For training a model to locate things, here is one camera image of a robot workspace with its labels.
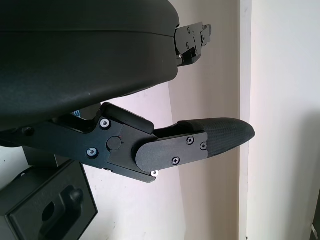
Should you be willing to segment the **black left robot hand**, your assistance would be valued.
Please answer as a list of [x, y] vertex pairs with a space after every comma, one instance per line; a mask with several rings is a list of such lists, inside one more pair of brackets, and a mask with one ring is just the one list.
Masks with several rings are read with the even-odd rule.
[[109, 103], [173, 80], [211, 40], [167, 0], [3, 0], [0, 144], [151, 183], [255, 136], [239, 119], [152, 122]]

